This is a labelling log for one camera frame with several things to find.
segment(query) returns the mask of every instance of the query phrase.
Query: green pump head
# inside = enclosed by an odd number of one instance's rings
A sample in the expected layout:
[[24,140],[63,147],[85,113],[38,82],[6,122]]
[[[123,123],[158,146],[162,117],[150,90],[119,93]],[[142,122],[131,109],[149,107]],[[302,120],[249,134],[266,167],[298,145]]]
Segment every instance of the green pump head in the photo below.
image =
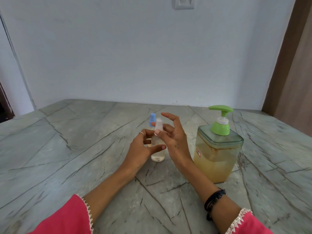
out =
[[230,133],[230,125],[226,116],[228,112],[233,112],[233,109],[225,105],[215,105],[210,106],[209,110],[221,111],[221,117],[217,118],[210,130],[218,135],[228,135]]

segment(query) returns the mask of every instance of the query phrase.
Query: label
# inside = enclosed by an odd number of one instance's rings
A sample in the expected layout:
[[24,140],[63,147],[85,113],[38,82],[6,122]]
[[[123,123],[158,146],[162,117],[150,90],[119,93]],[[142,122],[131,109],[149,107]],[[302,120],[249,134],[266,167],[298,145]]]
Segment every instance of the label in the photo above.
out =
[[201,153],[197,148],[196,148],[196,153],[198,154],[199,157],[201,157]]

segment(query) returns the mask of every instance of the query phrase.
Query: black bracelet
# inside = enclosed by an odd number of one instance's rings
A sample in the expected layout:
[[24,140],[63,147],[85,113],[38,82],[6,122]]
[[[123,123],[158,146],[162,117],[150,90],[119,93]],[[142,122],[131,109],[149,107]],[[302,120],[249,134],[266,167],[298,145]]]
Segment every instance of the black bracelet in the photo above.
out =
[[219,191],[216,191],[215,193],[213,193],[209,198],[208,200],[206,201],[205,203],[205,210],[208,212],[207,213],[207,220],[208,221],[211,221],[212,218],[210,216],[210,213],[213,209],[213,206],[217,203],[218,199],[220,199],[223,195],[225,195],[225,190],[219,188],[220,190]]

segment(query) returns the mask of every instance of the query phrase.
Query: switch plate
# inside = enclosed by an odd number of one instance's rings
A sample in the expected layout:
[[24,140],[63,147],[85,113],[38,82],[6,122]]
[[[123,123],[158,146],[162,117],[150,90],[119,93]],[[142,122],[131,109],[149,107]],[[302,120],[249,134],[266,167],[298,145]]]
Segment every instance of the switch plate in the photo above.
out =
[[195,0],[175,0],[175,9],[194,9]]

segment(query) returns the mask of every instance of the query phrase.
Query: gray marble surface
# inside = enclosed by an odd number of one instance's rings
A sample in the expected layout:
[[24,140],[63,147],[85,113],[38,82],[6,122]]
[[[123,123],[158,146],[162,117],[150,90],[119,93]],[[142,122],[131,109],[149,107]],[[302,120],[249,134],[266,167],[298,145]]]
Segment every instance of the gray marble surface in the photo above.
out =
[[[149,115],[180,117],[194,153],[207,108],[64,100],[0,124],[0,231],[26,233],[74,193],[112,174]],[[244,145],[219,186],[274,233],[312,232],[312,138],[258,111],[235,110],[231,129]],[[197,194],[165,161],[147,163],[113,199],[94,233],[217,233]]]

